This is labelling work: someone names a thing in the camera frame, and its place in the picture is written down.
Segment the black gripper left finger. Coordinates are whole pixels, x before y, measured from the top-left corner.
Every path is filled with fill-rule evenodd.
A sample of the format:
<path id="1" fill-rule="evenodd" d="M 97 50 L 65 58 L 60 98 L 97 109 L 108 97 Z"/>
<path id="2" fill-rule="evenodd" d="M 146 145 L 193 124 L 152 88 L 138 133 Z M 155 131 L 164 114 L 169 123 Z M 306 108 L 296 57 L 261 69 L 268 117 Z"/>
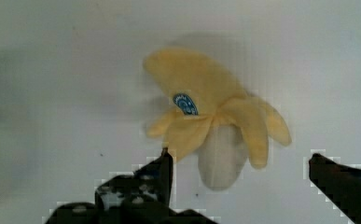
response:
<path id="1" fill-rule="evenodd" d="M 92 203 L 58 206 L 45 224 L 218 224 L 195 210 L 170 207 L 173 177 L 174 158 L 164 148 L 132 174 L 100 185 Z"/>

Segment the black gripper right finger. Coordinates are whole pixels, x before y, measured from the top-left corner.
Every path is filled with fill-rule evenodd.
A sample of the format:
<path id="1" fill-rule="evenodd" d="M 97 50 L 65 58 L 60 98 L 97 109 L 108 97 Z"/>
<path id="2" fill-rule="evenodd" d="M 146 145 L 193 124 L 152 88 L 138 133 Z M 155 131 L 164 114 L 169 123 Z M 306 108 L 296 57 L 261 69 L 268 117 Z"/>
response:
<path id="1" fill-rule="evenodd" d="M 309 179 L 354 224 L 361 224 L 361 169 L 314 153 L 308 160 Z"/>

